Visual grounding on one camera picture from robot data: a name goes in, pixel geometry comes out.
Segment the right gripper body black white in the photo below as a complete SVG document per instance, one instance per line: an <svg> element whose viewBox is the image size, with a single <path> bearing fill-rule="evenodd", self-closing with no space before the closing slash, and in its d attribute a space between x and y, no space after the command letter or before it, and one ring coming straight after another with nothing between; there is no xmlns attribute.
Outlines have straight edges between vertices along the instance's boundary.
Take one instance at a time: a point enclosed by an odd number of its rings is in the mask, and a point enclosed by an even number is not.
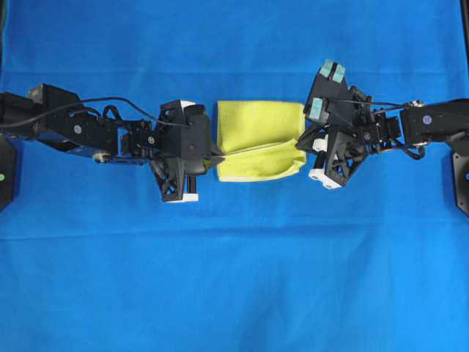
<svg viewBox="0 0 469 352"><path fill-rule="evenodd" d="M363 129L328 126L307 132L307 147L316 155L309 178L327 189L345 187L369 155Z"/></svg>

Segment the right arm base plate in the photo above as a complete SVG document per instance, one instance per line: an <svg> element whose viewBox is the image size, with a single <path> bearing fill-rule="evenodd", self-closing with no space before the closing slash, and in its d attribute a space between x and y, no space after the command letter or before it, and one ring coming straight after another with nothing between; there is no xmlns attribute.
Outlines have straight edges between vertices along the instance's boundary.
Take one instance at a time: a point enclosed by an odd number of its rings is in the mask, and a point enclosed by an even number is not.
<svg viewBox="0 0 469 352"><path fill-rule="evenodd" d="M455 202L468 216L468 140L452 142L450 145Z"/></svg>

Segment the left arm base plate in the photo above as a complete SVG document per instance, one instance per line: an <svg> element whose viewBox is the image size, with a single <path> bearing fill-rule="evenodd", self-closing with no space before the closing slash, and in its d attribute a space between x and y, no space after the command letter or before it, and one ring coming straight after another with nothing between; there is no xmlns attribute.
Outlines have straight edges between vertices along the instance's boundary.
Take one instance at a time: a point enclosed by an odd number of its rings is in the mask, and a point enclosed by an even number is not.
<svg viewBox="0 0 469 352"><path fill-rule="evenodd" d="M15 170L17 166L17 151L10 141L1 135L0 162L0 208L5 209L15 197Z"/></svg>

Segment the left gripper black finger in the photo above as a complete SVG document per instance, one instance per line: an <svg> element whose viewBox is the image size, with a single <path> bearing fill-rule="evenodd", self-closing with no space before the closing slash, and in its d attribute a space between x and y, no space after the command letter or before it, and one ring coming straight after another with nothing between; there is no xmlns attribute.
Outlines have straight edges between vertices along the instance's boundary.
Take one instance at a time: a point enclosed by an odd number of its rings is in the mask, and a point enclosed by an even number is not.
<svg viewBox="0 0 469 352"><path fill-rule="evenodd" d="M221 149L216 144L212 144L210 149L209 168L219 165L225 160L225 157L226 156Z"/></svg>

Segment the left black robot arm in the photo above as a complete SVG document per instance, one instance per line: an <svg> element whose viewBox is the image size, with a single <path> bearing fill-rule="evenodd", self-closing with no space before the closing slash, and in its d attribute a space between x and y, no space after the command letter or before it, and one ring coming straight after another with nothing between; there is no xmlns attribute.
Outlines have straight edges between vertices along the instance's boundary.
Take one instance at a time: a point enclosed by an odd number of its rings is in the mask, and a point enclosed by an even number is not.
<svg viewBox="0 0 469 352"><path fill-rule="evenodd" d="M152 116L129 100L142 115L126 120L104 97L102 111L93 99L39 84L26 97L1 94L1 206L15 197L18 152L16 138L40 142L61 153L90 158L97 164L149 165L164 202L196 202L196 179L224 161L212 140L205 107L174 100Z"/></svg>

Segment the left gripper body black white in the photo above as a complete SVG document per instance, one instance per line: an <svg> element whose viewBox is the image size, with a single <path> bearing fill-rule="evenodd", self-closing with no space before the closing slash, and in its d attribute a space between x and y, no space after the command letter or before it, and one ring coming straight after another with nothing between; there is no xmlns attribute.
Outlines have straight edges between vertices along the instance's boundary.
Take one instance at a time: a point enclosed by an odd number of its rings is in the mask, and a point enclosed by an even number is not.
<svg viewBox="0 0 469 352"><path fill-rule="evenodd" d="M186 172L186 162L181 157L181 130L188 127L183 117L184 108L194 105L186 100L174 100L160 107L155 127L156 148L149 166L158 184L161 198L167 203L199 201L196 178Z"/></svg>

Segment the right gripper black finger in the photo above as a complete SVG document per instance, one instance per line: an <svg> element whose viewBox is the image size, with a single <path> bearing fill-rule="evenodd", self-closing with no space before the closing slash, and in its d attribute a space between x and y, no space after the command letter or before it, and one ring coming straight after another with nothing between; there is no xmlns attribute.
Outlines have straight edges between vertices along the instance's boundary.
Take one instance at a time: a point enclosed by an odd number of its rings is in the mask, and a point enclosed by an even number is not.
<svg viewBox="0 0 469 352"><path fill-rule="evenodd" d="M322 139L322 129L321 127L310 127L300 135L295 147L302 151L313 151L316 139Z"/></svg>

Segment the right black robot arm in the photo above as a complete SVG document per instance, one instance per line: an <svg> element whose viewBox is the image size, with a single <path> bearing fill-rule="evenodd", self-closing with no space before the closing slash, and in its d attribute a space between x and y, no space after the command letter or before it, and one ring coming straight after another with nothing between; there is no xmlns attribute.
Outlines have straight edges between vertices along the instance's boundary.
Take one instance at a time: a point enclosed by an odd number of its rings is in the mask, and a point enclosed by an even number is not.
<svg viewBox="0 0 469 352"><path fill-rule="evenodd" d="M370 155L400 150L420 160L427 145L441 142L468 156L466 99L391 104L374 102L357 87L321 89L309 95L306 111L311 127L296 148L315 155L310 176L329 189L346 186Z"/></svg>

